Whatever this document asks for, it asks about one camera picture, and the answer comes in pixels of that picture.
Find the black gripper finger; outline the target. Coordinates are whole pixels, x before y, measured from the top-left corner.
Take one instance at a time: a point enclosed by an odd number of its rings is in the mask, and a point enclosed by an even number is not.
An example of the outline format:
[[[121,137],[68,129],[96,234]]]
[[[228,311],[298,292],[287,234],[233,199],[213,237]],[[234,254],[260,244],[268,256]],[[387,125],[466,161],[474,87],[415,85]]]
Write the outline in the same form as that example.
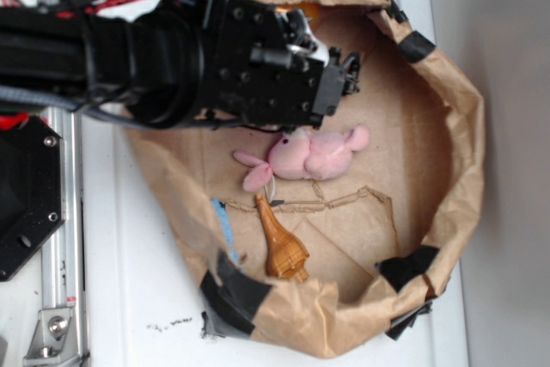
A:
[[[313,47],[307,18],[301,9],[290,9],[283,13],[284,39],[288,45]]]
[[[360,56],[357,52],[350,53],[340,65],[340,69],[344,72],[343,96],[353,95],[359,92],[358,76],[360,68]]]

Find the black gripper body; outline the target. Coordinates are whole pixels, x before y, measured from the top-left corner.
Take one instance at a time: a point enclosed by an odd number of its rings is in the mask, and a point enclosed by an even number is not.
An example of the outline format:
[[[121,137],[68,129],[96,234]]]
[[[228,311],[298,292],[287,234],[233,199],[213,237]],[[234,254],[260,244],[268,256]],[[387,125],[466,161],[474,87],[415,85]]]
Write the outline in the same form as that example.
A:
[[[195,125],[319,128],[343,97],[341,52],[310,29],[313,47],[288,45],[283,13],[252,0],[196,0],[205,72]]]

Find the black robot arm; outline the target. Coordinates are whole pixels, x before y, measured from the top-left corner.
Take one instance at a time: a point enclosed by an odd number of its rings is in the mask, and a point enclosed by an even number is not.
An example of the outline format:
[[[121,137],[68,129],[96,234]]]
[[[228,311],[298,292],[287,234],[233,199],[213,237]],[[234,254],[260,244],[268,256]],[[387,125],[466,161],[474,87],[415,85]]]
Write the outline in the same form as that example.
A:
[[[357,54],[300,9],[253,0],[161,0],[134,21],[70,3],[1,11],[1,111],[59,107],[168,129],[319,127],[358,89]]]

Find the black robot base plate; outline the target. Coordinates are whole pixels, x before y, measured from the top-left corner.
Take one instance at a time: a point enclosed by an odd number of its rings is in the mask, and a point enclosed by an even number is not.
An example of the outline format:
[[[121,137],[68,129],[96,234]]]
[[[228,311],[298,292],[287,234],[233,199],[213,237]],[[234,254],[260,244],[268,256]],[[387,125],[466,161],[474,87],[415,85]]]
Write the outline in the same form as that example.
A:
[[[1,280],[64,222],[63,139],[40,117],[1,133]]]

